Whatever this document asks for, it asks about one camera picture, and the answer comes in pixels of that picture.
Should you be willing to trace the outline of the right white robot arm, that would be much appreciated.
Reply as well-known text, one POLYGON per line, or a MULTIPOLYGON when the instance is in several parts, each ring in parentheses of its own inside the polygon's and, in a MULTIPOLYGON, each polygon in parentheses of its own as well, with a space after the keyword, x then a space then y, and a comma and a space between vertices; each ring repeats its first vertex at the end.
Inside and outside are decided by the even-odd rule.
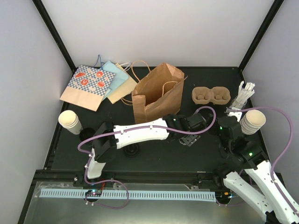
POLYGON ((267 224, 297 224, 299 205, 289 194, 259 144, 245 138, 235 116, 215 122, 224 165, 216 170, 212 181, 226 187, 253 208, 267 224))

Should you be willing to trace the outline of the black lid stack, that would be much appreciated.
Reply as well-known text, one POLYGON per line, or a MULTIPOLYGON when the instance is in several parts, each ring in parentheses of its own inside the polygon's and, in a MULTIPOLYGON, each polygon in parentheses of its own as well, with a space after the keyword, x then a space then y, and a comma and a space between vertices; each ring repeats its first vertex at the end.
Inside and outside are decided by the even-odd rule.
POLYGON ((134 158, 140 152, 139 145, 138 144, 127 145, 123 148, 123 152, 124 152, 125 156, 127 156, 129 158, 134 158))

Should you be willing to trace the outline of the brown paper bag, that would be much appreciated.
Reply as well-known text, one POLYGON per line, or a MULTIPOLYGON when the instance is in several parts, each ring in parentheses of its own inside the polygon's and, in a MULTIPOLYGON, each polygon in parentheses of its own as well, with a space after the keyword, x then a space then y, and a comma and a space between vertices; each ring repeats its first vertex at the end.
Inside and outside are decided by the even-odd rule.
POLYGON ((181 108, 184 81, 183 71, 168 63, 162 63, 140 79, 131 71, 138 83, 131 93, 135 123, 146 123, 168 114, 177 114, 181 108))

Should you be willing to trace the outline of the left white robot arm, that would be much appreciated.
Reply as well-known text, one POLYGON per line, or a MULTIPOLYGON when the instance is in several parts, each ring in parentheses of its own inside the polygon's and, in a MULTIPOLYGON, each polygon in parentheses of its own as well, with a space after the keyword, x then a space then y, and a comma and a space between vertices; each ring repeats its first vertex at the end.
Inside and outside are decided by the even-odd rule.
POLYGON ((91 161, 86 165, 84 181, 89 186, 96 186, 106 163, 116 156, 116 150, 126 149, 133 157, 137 153, 138 143, 150 140, 180 140, 191 136, 187 132, 199 132, 207 127, 205 119, 199 114, 190 117, 169 114, 163 118, 131 126, 115 126, 104 122, 95 136, 111 133, 92 140, 91 161))

